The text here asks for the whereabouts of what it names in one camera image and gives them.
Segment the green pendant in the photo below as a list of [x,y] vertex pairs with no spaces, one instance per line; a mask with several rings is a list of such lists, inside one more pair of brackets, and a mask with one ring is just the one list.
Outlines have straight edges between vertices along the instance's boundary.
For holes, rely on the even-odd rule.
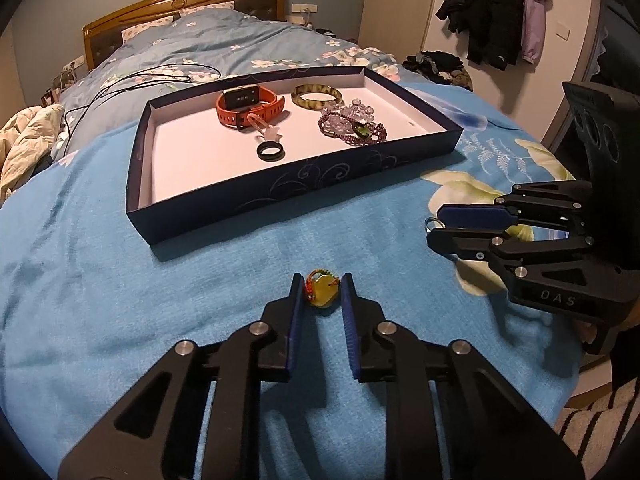
[[355,123],[352,126],[353,133],[355,133],[361,139],[369,139],[371,137],[371,130],[364,123]]

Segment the purple beaded bracelet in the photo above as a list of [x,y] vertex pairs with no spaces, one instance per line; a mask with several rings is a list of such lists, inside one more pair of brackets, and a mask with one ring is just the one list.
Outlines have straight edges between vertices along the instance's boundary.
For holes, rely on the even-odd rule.
[[[329,116],[338,116],[343,120],[351,123],[351,129],[353,135],[339,134],[336,132],[330,132],[325,127],[325,123]],[[347,117],[339,112],[327,112],[320,117],[318,121],[320,131],[327,137],[333,137],[334,139],[341,139],[351,146],[367,146],[371,144],[379,144],[386,141],[386,129],[382,123],[361,123],[355,119]]]

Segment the orange watch strap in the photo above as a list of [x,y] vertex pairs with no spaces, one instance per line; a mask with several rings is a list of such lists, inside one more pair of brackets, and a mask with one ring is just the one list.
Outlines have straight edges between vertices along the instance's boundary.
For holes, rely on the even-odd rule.
[[256,114],[263,121],[269,123],[279,116],[284,110],[284,96],[278,99],[278,96],[268,88],[258,86],[258,98],[261,101],[260,104],[254,105],[249,110],[235,112],[225,109],[225,95],[220,94],[216,102],[218,120],[225,126],[240,129],[251,126],[251,123],[246,118],[248,114]]

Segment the watch face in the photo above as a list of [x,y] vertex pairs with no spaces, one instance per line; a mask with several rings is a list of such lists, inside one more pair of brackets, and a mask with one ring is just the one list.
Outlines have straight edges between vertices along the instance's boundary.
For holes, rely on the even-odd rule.
[[260,102],[258,85],[247,85],[231,88],[223,92],[226,110],[242,110]]

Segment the yellow jade pendant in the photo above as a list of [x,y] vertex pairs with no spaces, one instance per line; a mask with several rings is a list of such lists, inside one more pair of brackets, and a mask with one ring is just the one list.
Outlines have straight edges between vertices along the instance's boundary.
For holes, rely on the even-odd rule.
[[326,308],[338,295],[339,285],[340,278],[327,270],[314,270],[306,279],[306,297],[313,306]]

